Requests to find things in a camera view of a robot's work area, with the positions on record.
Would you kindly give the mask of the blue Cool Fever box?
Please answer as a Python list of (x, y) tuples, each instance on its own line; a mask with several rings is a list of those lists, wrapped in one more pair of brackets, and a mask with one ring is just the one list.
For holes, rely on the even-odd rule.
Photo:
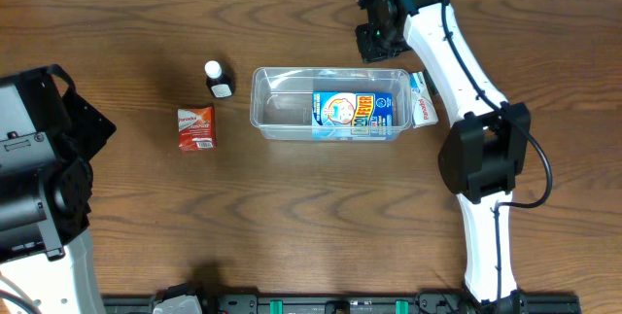
[(395, 101), (387, 92), (316, 91), (312, 135), (317, 140), (388, 140)]

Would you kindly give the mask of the white Panadol box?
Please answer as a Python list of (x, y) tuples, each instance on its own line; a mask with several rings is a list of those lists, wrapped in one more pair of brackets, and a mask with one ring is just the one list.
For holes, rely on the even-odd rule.
[(438, 123), (438, 115), (434, 109), (425, 74), (423, 72), (410, 74), (412, 125), (419, 128)]

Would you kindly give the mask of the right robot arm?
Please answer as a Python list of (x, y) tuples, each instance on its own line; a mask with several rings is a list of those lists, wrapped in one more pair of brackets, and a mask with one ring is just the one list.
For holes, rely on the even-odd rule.
[(466, 235), (466, 291), (479, 308), (505, 308), (512, 273), (509, 210), (531, 141), (531, 114), (511, 104), (476, 61), (450, 0), (358, 0), (368, 22), (356, 29), (364, 62), (414, 52), (432, 79), (450, 130), (438, 155), (459, 201)]

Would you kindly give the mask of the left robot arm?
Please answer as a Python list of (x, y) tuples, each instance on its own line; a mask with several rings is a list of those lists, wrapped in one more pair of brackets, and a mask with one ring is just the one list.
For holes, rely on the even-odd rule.
[(116, 126), (57, 64), (1, 80), (1, 298), (12, 313), (102, 313), (90, 164)]

